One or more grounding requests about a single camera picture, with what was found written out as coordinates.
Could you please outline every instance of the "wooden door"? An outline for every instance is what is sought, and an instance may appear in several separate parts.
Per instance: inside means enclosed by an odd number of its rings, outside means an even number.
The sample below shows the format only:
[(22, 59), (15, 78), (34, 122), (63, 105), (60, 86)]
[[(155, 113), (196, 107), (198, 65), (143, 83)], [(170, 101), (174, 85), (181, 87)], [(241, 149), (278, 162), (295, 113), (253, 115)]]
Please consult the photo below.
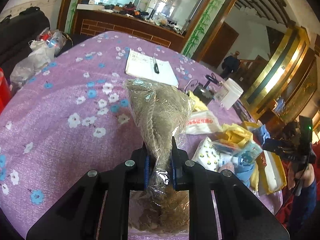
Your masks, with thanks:
[(226, 54), (238, 36), (239, 33), (224, 22), (209, 46), (209, 49), (205, 53), (202, 61), (214, 68), (217, 68), (222, 60), (224, 60)]

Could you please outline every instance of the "person in blue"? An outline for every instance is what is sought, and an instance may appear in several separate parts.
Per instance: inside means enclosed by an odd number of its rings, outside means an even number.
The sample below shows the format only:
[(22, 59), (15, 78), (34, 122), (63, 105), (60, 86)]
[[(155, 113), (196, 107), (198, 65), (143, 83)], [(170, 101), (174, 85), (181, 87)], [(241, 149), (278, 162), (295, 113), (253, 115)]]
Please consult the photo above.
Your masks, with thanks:
[(227, 79), (231, 73), (236, 72), (240, 66), (240, 60), (238, 59), (240, 52), (236, 51), (234, 55), (226, 57), (222, 63), (223, 72), (221, 73), (221, 77), (223, 79)]
[(289, 217), (287, 230), (290, 238), (295, 239), (320, 239), (320, 203), (317, 203), (317, 186), (315, 172), (311, 164), (306, 171), (294, 173), (291, 163), (288, 166), (288, 188), (295, 186), (295, 179), (303, 181), (300, 196), (294, 196), (292, 211)]

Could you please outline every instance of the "counter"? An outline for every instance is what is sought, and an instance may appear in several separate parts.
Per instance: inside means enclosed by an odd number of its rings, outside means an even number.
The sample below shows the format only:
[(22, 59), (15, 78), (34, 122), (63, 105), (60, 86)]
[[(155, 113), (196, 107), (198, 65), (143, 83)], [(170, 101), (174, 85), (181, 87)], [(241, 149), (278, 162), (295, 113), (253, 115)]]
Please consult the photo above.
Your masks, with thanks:
[(106, 31), (128, 33), (177, 52), (181, 52), (184, 44), (184, 36), (135, 17), (103, 11), (76, 10), (72, 33), (96, 36)]

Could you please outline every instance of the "notebook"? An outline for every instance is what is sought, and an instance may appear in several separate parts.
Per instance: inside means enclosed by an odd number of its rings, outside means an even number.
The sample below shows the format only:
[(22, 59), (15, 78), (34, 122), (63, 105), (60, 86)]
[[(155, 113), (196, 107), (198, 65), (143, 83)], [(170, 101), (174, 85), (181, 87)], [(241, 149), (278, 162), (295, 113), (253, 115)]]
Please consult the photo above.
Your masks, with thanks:
[(159, 74), (154, 70), (154, 61), (152, 57), (142, 55), (141, 53), (130, 49), (125, 72), (130, 76), (178, 87), (178, 80), (174, 75), (169, 61), (156, 59), (156, 62), (158, 64)]

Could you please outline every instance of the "purple tablecloth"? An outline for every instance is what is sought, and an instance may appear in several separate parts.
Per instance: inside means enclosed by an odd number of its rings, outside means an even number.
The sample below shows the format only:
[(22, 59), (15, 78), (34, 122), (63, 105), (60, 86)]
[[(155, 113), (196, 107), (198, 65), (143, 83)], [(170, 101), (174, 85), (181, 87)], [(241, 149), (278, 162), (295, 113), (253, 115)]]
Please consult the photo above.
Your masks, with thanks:
[[(204, 83), (211, 73), (168, 48), (107, 32), (32, 78), (0, 116), (0, 205), (23, 237), (89, 169), (110, 170), (141, 147), (124, 89), (132, 78), (124, 73), (130, 48), (169, 61), (179, 88), (193, 78)], [(217, 102), (208, 107), (220, 124), (240, 123), (233, 108), (227, 111)], [(203, 138), (187, 137), (184, 150), (190, 157)], [(271, 212), (282, 204), (281, 193), (260, 199)]]

